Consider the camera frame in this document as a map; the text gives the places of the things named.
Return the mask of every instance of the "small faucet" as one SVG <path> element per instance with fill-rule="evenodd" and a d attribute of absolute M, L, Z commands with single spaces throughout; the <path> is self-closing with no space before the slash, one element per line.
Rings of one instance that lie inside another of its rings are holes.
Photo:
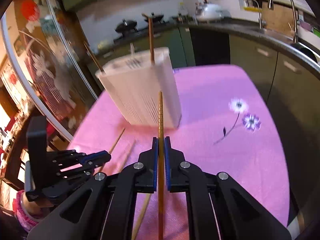
<path fill-rule="evenodd" d="M 294 37 L 293 37 L 293 42 L 294 43 L 298 43 L 299 40 L 299 35 L 298 35 L 298 17 L 297 17 L 297 12 L 296 12 L 296 7 L 294 5 L 294 1 L 291 1 L 291 6 L 292 6 L 292 10 L 293 10 L 293 17 L 294 17 Z M 268 8 L 273 10 L 273 0 L 269 0 L 268 2 Z"/>
<path fill-rule="evenodd" d="M 257 2 L 257 0 L 251 0 L 251 1 L 256 2 L 256 4 L 258 5 L 258 11 L 259 11 L 259 25 L 260 25 L 260 28 L 262 29 L 262 21 L 261 21 L 261 13 L 260 13 L 259 3 Z"/>

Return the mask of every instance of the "metal screw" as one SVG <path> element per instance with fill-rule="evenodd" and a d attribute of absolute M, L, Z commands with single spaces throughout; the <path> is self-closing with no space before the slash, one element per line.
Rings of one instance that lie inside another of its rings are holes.
<path fill-rule="evenodd" d="M 94 178 L 95 178 L 96 180 L 103 180 L 105 177 L 106 177 L 106 176 L 105 176 L 104 173 L 102 173 L 102 172 L 99 172 L 99 173 L 97 173 L 97 174 L 94 176 Z"/>
<path fill-rule="evenodd" d="M 133 165 L 133 167 L 134 167 L 135 169 L 137 169 L 137 170 L 140 170 L 140 169 L 143 168 L 143 163 L 135 163 L 135 164 Z"/>
<path fill-rule="evenodd" d="M 229 175 L 225 172 L 220 172 L 218 176 L 222 180 L 226 180 L 227 178 L 229 178 Z"/>
<path fill-rule="evenodd" d="M 188 163 L 188 162 L 182 162 L 182 163 L 180 163 L 180 166 L 181 166 L 182 168 L 184 168 L 184 169 L 187 169 L 187 168 L 190 167 L 190 163 Z"/>

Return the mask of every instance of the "pink tablecloth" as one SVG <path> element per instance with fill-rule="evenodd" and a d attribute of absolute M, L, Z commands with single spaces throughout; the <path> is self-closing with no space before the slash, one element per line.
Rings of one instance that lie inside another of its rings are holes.
<path fill-rule="evenodd" d="M 182 151 L 187 161 L 205 172 L 230 174 L 287 226 L 289 179 L 282 144 L 270 113 L 249 77 L 233 65 L 190 67 L 174 75 L 182 119 L 177 130 L 164 131 L 171 138 L 172 148 Z M 249 114 L 255 126 L 245 126 Z M 107 174 L 118 172 L 117 159 L 124 149 L 136 140 L 127 165 L 136 162 L 140 152 L 151 148 L 157 129 L 131 126 L 107 92 L 103 92 L 87 114 L 69 148 L 87 153 L 109 150 L 123 127 L 126 127 L 124 135 L 112 154 L 114 162 L 108 163 L 105 169 Z M 142 194 L 138 195 L 136 215 L 143 199 Z M 165 202 L 165 239 L 188 239 L 185 194 L 167 192 Z M 157 239 L 157 212 L 155 193 L 137 239 Z"/>

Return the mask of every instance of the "tile backsplash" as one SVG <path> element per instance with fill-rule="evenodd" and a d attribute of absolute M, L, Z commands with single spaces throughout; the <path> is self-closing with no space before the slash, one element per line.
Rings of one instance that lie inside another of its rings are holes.
<path fill-rule="evenodd" d="M 77 12 L 81 27 L 92 48 L 103 40 L 113 42 L 120 36 L 116 26 L 122 19 L 137 21 L 137 29 L 148 24 L 141 13 L 164 14 L 164 19 L 177 15 L 183 0 L 102 0 Z"/>

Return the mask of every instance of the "flower print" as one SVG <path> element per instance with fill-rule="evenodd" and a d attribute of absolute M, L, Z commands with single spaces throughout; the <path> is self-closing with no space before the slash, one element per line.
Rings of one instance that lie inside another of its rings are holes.
<path fill-rule="evenodd" d="M 259 130 L 261 126 L 260 118 L 255 114 L 246 114 L 242 118 L 242 124 L 246 127 L 247 130 L 255 131 Z"/>
<path fill-rule="evenodd" d="M 249 109 L 249 106 L 245 101 L 237 98 L 231 100 L 231 102 L 229 103 L 229 107 L 231 111 L 235 111 L 235 113 L 241 114 Z"/>
<path fill-rule="evenodd" d="M 47 69 L 47 67 L 50 66 L 50 62 L 45 61 L 44 52 L 42 50 L 40 51 L 40 56 L 34 53 L 34 55 L 32 55 L 32 58 L 34 60 L 33 66 L 37 70 L 36 75 L 38 77 L 41 76 L 42 73 L 47 73 L 49 77 L 54 78 L 52 72 L 49 69 Z"/>

